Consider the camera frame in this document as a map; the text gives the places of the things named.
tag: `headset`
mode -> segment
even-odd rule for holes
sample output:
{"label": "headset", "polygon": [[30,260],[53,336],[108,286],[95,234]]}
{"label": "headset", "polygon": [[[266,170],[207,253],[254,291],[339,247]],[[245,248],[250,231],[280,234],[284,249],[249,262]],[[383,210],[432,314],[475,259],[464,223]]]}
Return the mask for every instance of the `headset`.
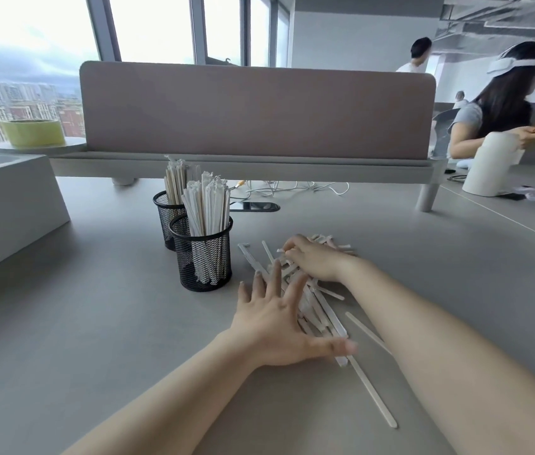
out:
{"label": "headset", "polygon": [[504,57],[508,53],[508,51],[510,51],[510,49],[514,47],[515,46],[512,46],[511,48],[506,49],[499,55],[497,60],[491,62],[491,65],[486,71],[486,74],[491,77],[495,77],[509,72],[514,67],[535,66],[535,59],[514,59]]}

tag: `green cup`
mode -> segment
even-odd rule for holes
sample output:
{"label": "green cup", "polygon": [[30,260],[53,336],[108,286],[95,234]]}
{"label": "green cup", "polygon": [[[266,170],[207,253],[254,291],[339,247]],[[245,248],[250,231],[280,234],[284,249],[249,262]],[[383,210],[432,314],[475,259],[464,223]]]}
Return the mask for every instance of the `green cup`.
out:
{"label": "green cup", "polygon": [[0,128],[14,147],[29,148],[66,144],[60,121],[48,119],[0,121]]}

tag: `hand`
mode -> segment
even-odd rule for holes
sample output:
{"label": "hand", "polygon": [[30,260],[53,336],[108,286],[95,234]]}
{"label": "hand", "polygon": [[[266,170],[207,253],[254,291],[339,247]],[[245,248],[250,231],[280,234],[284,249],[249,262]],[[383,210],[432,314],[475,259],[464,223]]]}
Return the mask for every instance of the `hand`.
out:
{"label": "hand", "polygon": [[355,259],[344,252],[324,244],[311,242],[302,235],[295,235],[283,246],[286,257],[293,260],[310,276],[322,281],[341,282],[341,267]]}
{"label": "hand", "polygon": [[521,126],[506,131],[518,136],[519,148],[524,150],[530,145],[535,145],[535,126]]}
{"label": "hand", "polygon": [[255,274],[252,295],[240,283],[238,307],[229,333],[250,344],[256,366],[285,366],[313,357],[347,356],[356,344],[347,338],[310,337],[297,324],[299,301],[308,276],[299,272],[281,294],[280,262],[274,262],[271,279],[264,285],[261,274]]}

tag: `fingernail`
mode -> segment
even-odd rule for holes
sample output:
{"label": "fingernail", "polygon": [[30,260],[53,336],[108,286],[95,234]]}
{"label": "fingernail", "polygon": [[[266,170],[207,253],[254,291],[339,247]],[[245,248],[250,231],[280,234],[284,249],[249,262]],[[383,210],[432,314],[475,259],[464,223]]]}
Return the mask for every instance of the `fingernail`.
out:
{"label": "fingernail", "polygon": [[353,340],[346,340],[345,351],[347,354],[356,354],[358,352],[358,344]]}

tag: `black hair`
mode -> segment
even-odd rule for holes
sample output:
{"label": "black hair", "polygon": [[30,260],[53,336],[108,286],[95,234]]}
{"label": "black hair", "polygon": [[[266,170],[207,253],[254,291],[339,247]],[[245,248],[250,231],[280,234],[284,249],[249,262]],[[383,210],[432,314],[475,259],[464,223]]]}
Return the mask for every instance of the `black hair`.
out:
{"label": "black hair", "polygon": [[420,58],[432,47],[432,41],[428,37],[419,38],[411,46],[411,59]]}
{"label": "black hair", "polygon": [[[535,59],[535,41],[515,45],[504,57]],[[526,97],[535,81],[535,65],[514,67],[503,75],[495,76],[474,102],[482,110],[482,125],[478,138],[489,132],[503,132],[531,123],[531,105]]]}

